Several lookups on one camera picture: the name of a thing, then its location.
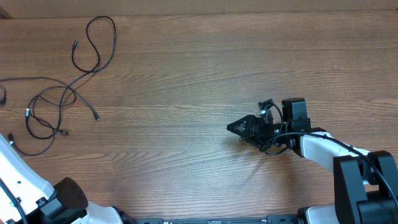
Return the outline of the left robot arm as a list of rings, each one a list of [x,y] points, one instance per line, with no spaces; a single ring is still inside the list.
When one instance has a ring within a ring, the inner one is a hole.
[[[33,171],[1,136],[1,221],[5,223],[122,223],[113,207],[89,202],[66,177],[56,185]]]

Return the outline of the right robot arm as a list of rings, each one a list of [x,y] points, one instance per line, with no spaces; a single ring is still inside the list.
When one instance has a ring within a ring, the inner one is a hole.
[[[275,123],[272,99],[260,101],[260,115],[247,115],[227,130],[268,156],[292,150],[333,174],[334,202],[298,209],[295,215],[269,215],[266,223],[397,223],[397,166],[387,151],[367,151],[313,128],[303,98],[282,100]]]

